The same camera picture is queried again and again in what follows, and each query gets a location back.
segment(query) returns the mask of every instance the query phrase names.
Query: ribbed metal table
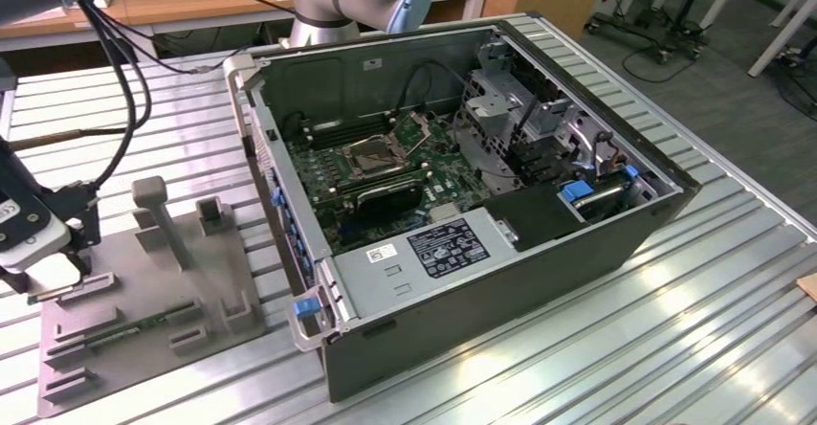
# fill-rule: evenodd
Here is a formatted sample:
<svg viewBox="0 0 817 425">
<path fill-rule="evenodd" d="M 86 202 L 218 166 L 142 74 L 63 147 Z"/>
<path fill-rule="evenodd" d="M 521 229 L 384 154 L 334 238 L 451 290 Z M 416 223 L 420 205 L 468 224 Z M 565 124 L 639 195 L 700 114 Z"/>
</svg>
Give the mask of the ribbed metal table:
<svg viewBox="0 0 817 425">
<path fill-rule="evenodd" d="M 172 213 L 220 194 L 238 209 L 270 330 L 51 421 L 816 423 L 817 315 L 795 285 L 817 267 L 815 228 L 544 20 L 508 19 L 705 184 L 673 224 L 604 279 L 330 404 L 319 359 L 290 336 L 288 284 L 223 74 L 183 77 L 148 67 L 155 115 L 104 187 L 104 233 L 134 227 L 128 188 L 144 176 L 166 177 Z M 120 97 L 110 69 L 26 78 L 4 100 L 0 133 L 16 140 L 122 123 Z M 116 145 L 116 137 L 88 139 L 23 156 L 40 182 L 60 186 L 96 175 Z M 39 307 L 7 288 L 0 293 L 0 423 L 28 423 Z"/>
</svg>

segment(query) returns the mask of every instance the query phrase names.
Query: gray carpet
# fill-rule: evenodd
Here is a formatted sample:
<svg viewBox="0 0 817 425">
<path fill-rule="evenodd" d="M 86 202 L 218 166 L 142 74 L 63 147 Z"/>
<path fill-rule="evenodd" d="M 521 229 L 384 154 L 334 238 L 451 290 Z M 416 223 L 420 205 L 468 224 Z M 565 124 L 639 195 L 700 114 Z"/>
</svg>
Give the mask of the gray carpet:
<svg viewBox="0 0 817 425">
<path fill-rule="evenodd" d="M 700 21 L 713 0 L 697 0 L 691 19 Z M 681 0 L 668 0 L 672 15 Z M 648 42 L 612 28 L 585 36 L 581 45 L 628 79 L 669 114 L 717 149 L 764 187 L 817 224 L 817 123 L 779 96 L 769 74 L 745 73 L 777 34 L 769 26 L 776 11 L 755 0 L 731 0 L 708 35 L 712 46 L 697 63 L 663 84 L 640 81 L 621 60 Z M 816 34 L 804 27 L 795 46 Z M 660 66 L 635 56 L 631 70 L 665 78 L 689 61 L 677 57 Z"/>
</svg>

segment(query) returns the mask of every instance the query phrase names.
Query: power supply label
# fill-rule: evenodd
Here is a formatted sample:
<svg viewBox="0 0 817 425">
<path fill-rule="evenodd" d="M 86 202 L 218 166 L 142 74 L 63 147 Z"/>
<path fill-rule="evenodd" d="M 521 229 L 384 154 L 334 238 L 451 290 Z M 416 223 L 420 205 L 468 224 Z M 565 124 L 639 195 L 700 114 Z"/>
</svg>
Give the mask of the power supply label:
<svg viewBox="0 0 817 425">
<path fill-rule="evenodd" d="M 408 244 L 435 279 L 491 257 L 465 219 L 412 235 Z"/>
</svg>

